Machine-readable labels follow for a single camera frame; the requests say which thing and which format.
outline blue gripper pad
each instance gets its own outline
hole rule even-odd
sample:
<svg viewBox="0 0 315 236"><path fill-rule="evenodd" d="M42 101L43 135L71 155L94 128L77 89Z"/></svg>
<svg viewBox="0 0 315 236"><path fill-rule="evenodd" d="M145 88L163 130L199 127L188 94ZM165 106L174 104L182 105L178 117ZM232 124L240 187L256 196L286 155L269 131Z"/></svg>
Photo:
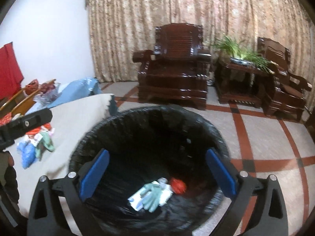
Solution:
<svg viewBox="0 0 315 236"><path fill-rule="evenodd" d="M79 171L79 197L84 202L91 198L109 164L109 152L101 150L93 161L85 163Z"/></svg>
<svg viewBox="0 0 315 236"><path fill-rule="evenodd" d="M237 182L216 155L215 150L209 149L207 151L206 162L223 194L230 199L234 199L237 192Z"/></svg>

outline trash can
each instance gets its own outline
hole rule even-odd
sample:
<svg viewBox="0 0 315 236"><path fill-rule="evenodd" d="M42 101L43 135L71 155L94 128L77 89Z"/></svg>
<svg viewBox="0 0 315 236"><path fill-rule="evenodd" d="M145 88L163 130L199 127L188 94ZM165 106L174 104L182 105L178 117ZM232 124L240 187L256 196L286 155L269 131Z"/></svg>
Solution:
<svg viewBox="0 0 315 236"><path fill-rule="evenodd" d="M93 196L85 201L105 235L186 235L215 212L223 199L205 161L215 147L229 153L219 131L180 106L140 107L107 118L86 133L73 152L69 171L78 171L101 149L109 165ZM187 185L153 213L135 211L128 198L161 177Z"/></svg>

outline curtain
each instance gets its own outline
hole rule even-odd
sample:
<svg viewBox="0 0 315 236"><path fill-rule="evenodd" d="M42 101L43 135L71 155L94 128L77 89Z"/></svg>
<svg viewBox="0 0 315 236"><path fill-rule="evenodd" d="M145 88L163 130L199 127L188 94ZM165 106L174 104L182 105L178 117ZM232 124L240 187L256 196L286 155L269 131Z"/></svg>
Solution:
<svg viewBox="0 0 315 236"><path fill-rule="evenodd" d="M86 0L95 73L101 81L137 80L136 50L153 49L155 26L203 25L204 40L224 34L256 49L257 37L291 51L290 71L315 88L315 26L298 0ZM315 90L306 94L315 104Z"/></svg>

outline blue bag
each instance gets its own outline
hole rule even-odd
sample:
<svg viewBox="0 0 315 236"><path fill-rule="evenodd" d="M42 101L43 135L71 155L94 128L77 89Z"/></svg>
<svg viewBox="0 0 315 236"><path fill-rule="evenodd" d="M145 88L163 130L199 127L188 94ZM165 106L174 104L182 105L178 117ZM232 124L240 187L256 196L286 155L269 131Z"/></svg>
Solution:
<svg viewBox="0 0 315 236"><path fill-rule="evenodd" d="M80 98L101 94L98 80L91 77L86 77L80 80L73 81L62 91L61 95L47 108L53 108L64 103L68 103Z"/></svg>
<svg viewBox="0 0 315 236"><path fill-rule="evenodd" d="M22 167L27 169L36 159L35 146L31 143L18 143L17 149L22 153Z"/></svg>

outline paper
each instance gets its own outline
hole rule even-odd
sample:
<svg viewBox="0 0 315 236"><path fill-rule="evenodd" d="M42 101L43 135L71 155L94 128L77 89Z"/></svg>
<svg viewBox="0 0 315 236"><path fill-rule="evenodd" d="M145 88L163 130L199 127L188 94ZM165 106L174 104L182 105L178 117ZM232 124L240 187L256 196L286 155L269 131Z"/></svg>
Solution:
<svg viewBox="0 0 315 236"><path fill-rule="evenodd" d="M30 138L31 144L33 144L33 146L37 147L38 143L40 142L40 140L43 138L43 136L39 133L37 133L34 138Z"/></svg>
<svg viewBox="0 0 315 236"><path fill-rule="evenodd" d="M134 195L132 195L130 198L128 198L128 201L130 205L133 207L134 210L139 211L143 208L142 200L145 199L145 197L148 195L141 197L140 193L144 190L144 187L142 187L140 190L138 190ZM166 185L165 189L162 190L162 195L160 197L159 206L162 207L166 204L166 202L169 200L169 198L172 196L173 192L171 190L170 185Z"/></svg>

